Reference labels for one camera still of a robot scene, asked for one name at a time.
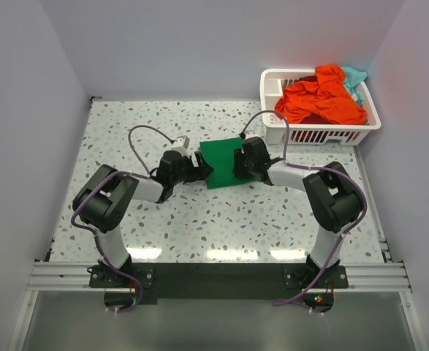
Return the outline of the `green t-shirt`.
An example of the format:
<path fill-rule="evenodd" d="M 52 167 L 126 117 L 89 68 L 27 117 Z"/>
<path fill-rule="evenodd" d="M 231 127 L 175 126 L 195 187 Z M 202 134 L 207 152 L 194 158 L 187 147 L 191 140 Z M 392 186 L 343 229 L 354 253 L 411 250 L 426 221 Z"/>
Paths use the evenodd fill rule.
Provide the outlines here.
<path fill-rule="evenodd" d="M 208 189 L 238 186 L 254 181 L 253 177 L 235 177 L 234 150 L 241 148 L 241 144 L 242 139 L 240 137 L 200 143 L 200 152 L 203 158 L 213 168 L 213 172 L 205 181 Z"/>

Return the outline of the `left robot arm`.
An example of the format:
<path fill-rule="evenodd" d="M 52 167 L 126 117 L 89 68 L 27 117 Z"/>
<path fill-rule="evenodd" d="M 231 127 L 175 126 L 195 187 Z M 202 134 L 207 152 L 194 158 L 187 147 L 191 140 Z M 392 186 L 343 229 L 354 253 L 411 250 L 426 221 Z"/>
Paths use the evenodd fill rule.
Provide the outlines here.
<path fill-rule="evenodd" d="M 166 151 L 148 175 L 100 166 L 72 201 L 72 226 L 89 231 L 99 253 L 98 263 L 87 269 L 90 286 L 128 287 L 141 293 L 148 284 L 132 265 L 121 234 L 121 221 L 131 201 L 163 203 L 175 186 L 206 181 L 213 171 L 199 151 L 194 156 Z"/>

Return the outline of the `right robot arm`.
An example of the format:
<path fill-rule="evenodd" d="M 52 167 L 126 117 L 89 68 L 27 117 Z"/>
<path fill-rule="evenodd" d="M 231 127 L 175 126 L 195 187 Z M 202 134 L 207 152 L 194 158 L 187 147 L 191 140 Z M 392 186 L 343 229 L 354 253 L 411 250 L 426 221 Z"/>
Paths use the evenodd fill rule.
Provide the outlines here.
<path fill-rule="evenodd" d="M 358 225 L 367 211 L 363 190 L 339 162 L 325 166 L 293 165 L 284 157 L 271 158 L 260 137 L 240 135 L 233 151 L 236 178 L 254 178 L 268 186 L 285 186 L 307 195 L 318 223 L 314 247 L 306 258 L 308 283 L 323 287 L 340 262 L 343 237 Z"/>

